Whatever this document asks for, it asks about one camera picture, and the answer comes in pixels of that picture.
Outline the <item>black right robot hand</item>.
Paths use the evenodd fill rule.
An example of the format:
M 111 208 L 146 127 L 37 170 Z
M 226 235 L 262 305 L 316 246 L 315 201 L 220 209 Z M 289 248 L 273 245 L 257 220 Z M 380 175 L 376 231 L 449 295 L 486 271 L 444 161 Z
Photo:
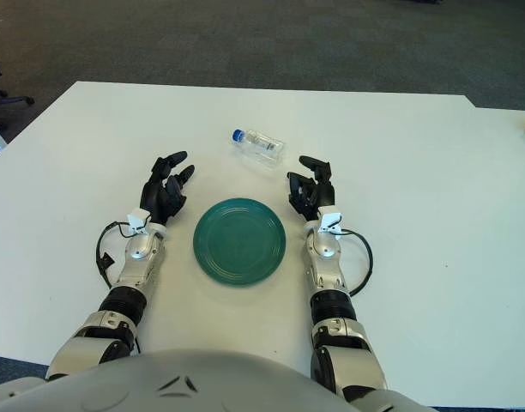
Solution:
M 331 167 L 328 162 L 307 155 L 301 155 L 299 162 L 314 173 L 314 178 L 288 172 L 288 200 L 298 214 L 307 221 L 314 221 L 318 219 L 319 208 L 335 205 L 335 188 L 330 181 Z

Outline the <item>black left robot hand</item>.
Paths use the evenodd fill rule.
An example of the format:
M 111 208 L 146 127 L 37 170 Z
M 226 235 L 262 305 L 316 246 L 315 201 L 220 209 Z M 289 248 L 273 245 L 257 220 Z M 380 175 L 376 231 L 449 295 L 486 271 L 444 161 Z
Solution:
M 184 161 L 187 155 L 186 151 L 179 151 L 159 157 L 154 163 L 140 200 L 140 208 L 150 214 L 152 223 L 165 226 L 169 218 L 183 208 L 186 196 L 182 190 L 193 175 L 195 166 L 189 165 L 178 174 L 173 174 L 172 169 Z

